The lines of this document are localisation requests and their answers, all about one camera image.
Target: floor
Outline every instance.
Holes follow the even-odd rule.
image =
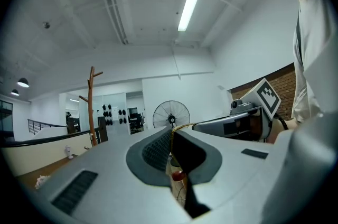
[[[63,158],[59,161],[56,161],[48,166],[42,167],[38,170],[20,175],[17,177],[17,179],[22,182],[23,184],[25,184],[26,186],[28,186],[30,189],[35,189],[35,184],[37,179],[40,177],[40,175],[42,176],[49,176],[51,175],[54,171],[56,171],[57,169],[59,169],[60,167],[66,165],[68,162],[72,161],[72,159],[68,159]]]

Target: white ceiling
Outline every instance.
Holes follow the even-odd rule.
[[[0,76],[13,84],[32,79],[66,54],[107,44],[207,47],[246,1],[198,0],[187,31],[179,33],[185,0],[14,0],[2,30]]]

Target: black slot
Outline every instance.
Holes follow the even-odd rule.
[[[268,156],[268,153],[255,151],[255,150],[251,150],[251,149],[244,149],[242,151],[242,154],[247,154],[247,155],[257,157],[257,158],[260,158],[260,159],[266,159],[266,157]]]
[[[62,192],[52,204],[66,214],[71,214],[81,201],[97,173],[82,171]]]

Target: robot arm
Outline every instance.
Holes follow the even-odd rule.
[[[266,79],[231,103],[230,116],[195,124],[192,129],[210,135],[257,141],[270,135],[280,98]]]

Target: red object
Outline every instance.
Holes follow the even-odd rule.
[[[185,173],[183,171],[175,171],[171,175],[171,177],[173,178],[173,180],[175,182],[178,182],[178,181],[182,181],[186,177],[186,175],[185,175]]]

